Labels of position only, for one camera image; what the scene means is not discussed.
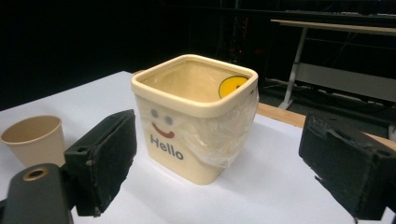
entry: desk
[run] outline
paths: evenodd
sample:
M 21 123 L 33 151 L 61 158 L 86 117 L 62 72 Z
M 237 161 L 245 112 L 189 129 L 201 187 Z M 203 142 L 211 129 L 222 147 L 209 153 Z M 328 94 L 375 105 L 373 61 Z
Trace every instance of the desk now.
M 302 129 L 262 115 L 254 119 L 232 166 L 210 185 L 194 185 L 163 168 L 146 151 L 131 77 L 120 72 L 0 112 L 0 133 L 26 117 L 59 116 L 70 147 L 106 116 L 135 110 L 137 155 L 118 196 L 97 218 L 78 217 L 74 209 L 75 223 L 353 223 L 298 156 Z M 7 197 L 9 180 L 21 170 L 1 144 L 0 199 Z M 393 216 L 387 209 L 381 222 L 360 224 L 390 223 Z
M 377 99 L 383 99 L 396 102 L 396 79 L 385 77 L 374 77 L 365 74 L 358 74 L 313 64 L 301 63 L 300 57 L 303 52 L 305 37 L 308 29 L 323 29 L 344 32 L 356 32 L 371 35 L 395 35 L 396 28 L 370 27 L 370 26 L 353 26 L 341 24 L 329 24 L 306 21 L 282 21 L 281 25 L 302 27 L 303 31 L 300 37 L 300 43 L 294 58 L 294 64 L 291 68 L 288 88 L 285 98 L 280 108 L 287 109 L 292 103 L 291 93 L 295 80 L 328 87 L 340 91 L 348 91 L 360 95 L 370 96 Z

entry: smiley face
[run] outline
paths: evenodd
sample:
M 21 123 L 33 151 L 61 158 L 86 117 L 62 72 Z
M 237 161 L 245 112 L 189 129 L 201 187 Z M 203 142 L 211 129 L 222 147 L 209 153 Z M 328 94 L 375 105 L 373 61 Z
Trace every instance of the smiley face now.
M 160 115 L 158 114 L 158 111 L 155 109 L 151 109 L 151 116 L 154 117 L 155 119 L 158 119 L 160 117 Z M 169 126 L 173 124 L 173 120 L 171 117 L 166 116 L 164 117 L 165 119 L 165 123 L 168 124 Z M 154 128 L 155 131 L 157 131 L 157 133 L 159 133 L 160 135 L 162 135 L 165 138 L 173 138 L 175 137 L 175 133 L 174 132 L 164 132 L 163 130 L 161 130 L 156 123 L 151 122 L 152 127 Z
M 235 91 L 238 89 L 240 86 L 242 86 L 245 82 L 248 81 L 247 77 L 228 77 L 224 79 L 219 87 L 219 96 L 220 98 L 224 98 L 231 92 Z

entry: beige bin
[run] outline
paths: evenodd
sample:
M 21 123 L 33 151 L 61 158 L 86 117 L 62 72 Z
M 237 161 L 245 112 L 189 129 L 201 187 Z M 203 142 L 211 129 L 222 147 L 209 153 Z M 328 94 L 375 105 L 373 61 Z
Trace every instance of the beige bin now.
M 256 114 L 253 70 L 182 55 L 132 78 L 152 159 L 195 184 L 229 167 Z

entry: beige cup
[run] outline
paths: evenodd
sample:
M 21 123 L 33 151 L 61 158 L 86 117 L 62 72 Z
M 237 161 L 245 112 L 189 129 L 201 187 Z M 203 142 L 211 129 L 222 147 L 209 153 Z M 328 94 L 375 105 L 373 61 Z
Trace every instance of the beige cup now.
M 64 133 L 61 119 L 38 116 L 24 119 L 7 128 L 1 135 L 15 156 L 30 167 L 40 163 L 64 165 Z

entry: printed eye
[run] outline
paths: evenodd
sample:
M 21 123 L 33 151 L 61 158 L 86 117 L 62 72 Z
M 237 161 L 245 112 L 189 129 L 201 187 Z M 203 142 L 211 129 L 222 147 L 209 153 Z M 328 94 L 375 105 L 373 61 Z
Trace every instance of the printed eye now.
M 152 117 L 154 117 L 154 118 L 158 118 L 158 112 L 157 112 L 157 110 L 152 109 L 152 110 L 151 110 L 151 115 L 152 115 Z
M 172 125 L 172 124 L 173 124 L 172 119 L 171 119 L 170 117 L 168 117 L 168 116 L 165 117 L 165 121 L 166 121 L 166 123 L 169 124 L 169 125 Z

